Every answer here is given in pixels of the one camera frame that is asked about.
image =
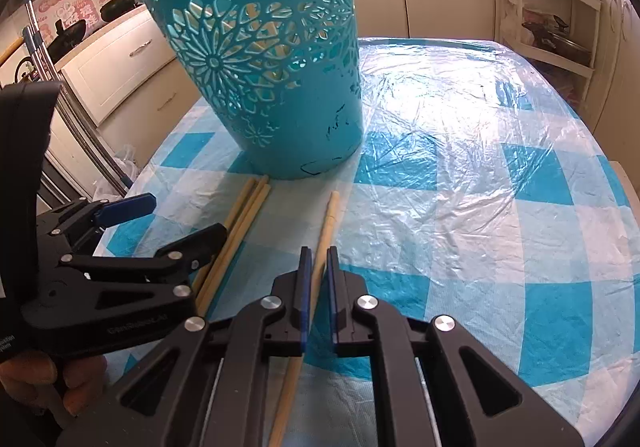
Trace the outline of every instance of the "black pan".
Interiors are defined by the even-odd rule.
[[[47,51],[51,56],[53,64],[71,52],[72,48],[80,44],[84,39],[84,34],[86,34],[86,20],[80,20],[65,29],[62,28],[62,21],[57,20],[56,33],[58,34],[56,39],[47,46]]]
[[[100,17],[105,23],[111,23],[137,6],[136,0],[111,0],[100,9]]]

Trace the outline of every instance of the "metal pivot screw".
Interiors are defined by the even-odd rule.
[[[440,315],[439,317],[436,317],[433,324],[441,332],[450,332],[456,326],[456,322],[448,315]]]
[[[372,295],[361,295],[360,297],[358,297],[356,303],[363,310],[373,310],[376,306],[378,306],[378,299],[376,299]]]
[[[204,328],[205,322],[202,317],[190,317],[184,322],[184,328],[188,332],[199,332]]]
[[[185,284],[178,284],[174,286],[175,297],[189,297],[191,295],[191,288]]]
[[[260,305],[267,310],[275,310],[282,305],[282,299],[277,295],[268,295],[262,298]]]

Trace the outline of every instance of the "table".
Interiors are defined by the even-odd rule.
[[[405,315],[455,319],[593,446],[640,378],[640,232],[587,128],[522,57],[493,42],[365,39],[366,137],[330,172],[271,182],[209,319],[270,292],[315,249],[340,191],[342,268]],[[257,174],[204,100],[129,192],[153,215],[108,229],[104,255],[152,255],[222,221]],[[117,378],[150,346],[112,353]],[[272,362],[267,420],[283,363]],[[375,445],[366,359],[331,353],[326,287],[285,445]]]

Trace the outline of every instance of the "metal pole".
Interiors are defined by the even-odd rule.
[[[60,75],[58,74],[58,71],[56,70],[55,66],[53,65],[51,57],[49,56],[49,52],[47,51],[47,49],[46,49],[46,47],[44,45],[44,42],[42,41],[42,38],[40,36],[40,33],[39,33],[40,29],[38,27],[38,20],[36,18],[36,14],[35,14],[35,11],[33,9],[33,1],[32,0],[24,0],[24,4],[25,4],[25,7],[27,9],[27,14],[28,14],[28,17],[29,17],[30,25],[31,25],[32,35],[36,35],[37,34],[36,37],[38,39],[37,39],[37,41],[35,41],[36,42],[36,49],[39,50],[39,52],[42,54],[42,58],[39,59],[40,60],[40,65],[42,66],[42,71],[39,69],[38,73],[40,74],[41,77],[43,77],[44,80],[46,80],[46,78],[50,76],[50,78],[52,80],[56,80],[56,81],[62,82],[62,80],[60,78]],[[63,120],[65,121],[65,123],[68,126],[69,130],[72,132],[72,134],[74,135],[74,137],[76,138],[76,140],[78,141],[80,146],[82,147],[82,149],[89,156],[89,158],[94,163],[94,165],[98,168],[98,170],[100,170],[100,172],[105,176],[105,178],[108,180],[108,182],[118,191],[118,193],[120,193],[122,196],[124,196],[126,194],[126,189],[123,187],[123,185],[126,186],[127,188],[131,187],[131,185],[132,185],[131,179],[120,168],[120,166],[116,163],[116,161],[113,159],[111,154],[103,146],[103,144],[100,141],[100,138],[98,138],[98,135],[96,135],[94,129],[91,127],[89,122],[84,117],[84,114],[82,113],[81,108],[79,106],[76,106],[76,100],[66,90],[66,86],[65,86],[64,82],[62,82],[62,90],[61,90],[60,102],[56,106],[58,106],[60,104],[63,104],[64,108],[66,108],[68,110],[68,113],[65,114],[66,115],[66,117],[65,117],[65,116],[63,116],[63,111],[64,110],[58,110],[58,111],[59,111],[60,115],[63,117]],[[89,138],[91,143],[95,146],[95,149],[98,151],[98,153],[100,153],[101,157],[105,160],[105,162],[108,164],[108,166],[110,166],[111,169],[119,177],[119,181],[118,181],[118,178],[116,176],[114,176],[111,173],[111,171],[109,171],[104,166],[104,164],[102,163],[100,158],[95,154],[94,150],[84,140],[83,135],[75,127],[74,120],[80,126],[80,128],[83,130],[84,134]]]

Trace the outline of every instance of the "drawer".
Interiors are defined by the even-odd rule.
[[[98,128],[112,150],[134,148],[143,167],[200,92],[177,59],[171,61],[134,91]]]
[[[148,10],[117,25],[62,67],[97,126],[151,75],[175,58]]]

